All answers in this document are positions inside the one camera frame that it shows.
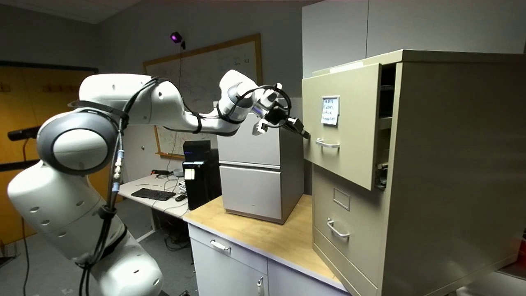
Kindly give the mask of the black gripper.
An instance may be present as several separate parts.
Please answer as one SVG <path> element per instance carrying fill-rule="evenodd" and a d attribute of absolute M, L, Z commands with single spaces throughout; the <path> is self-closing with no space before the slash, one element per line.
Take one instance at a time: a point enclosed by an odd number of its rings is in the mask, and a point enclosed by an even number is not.
<path fill-rule="evenodd" d="M 305 126 L 298 117 L 292 117 L 290 113 L 284 108 L 272 108 L 265 116 L 265 121 L 277 127 L 285 127 L 292 132 L 303 134 Z"/>

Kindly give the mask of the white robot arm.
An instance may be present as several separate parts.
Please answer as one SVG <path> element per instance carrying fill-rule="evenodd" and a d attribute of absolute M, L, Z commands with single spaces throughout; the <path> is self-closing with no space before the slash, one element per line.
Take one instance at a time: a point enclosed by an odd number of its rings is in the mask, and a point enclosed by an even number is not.
<path fill-rule="evenodd" d="M 104 296 L 160 296 L 164 272 L 131 234 L 116 210 L 122 185 L 124 132 L 136 124 L 173 132 L 233 137 L 251 114 L 257 136 L 305 126 L 280 85 L 260 86 L 231 70 L 208 114 L 185 106 L 178 88 L 149 75 L 93 75 L 70 113 L 37 134 L 40 160 L 7 187 L 19 215 L 81 270 L 80 296 L 96 282 Z"/>

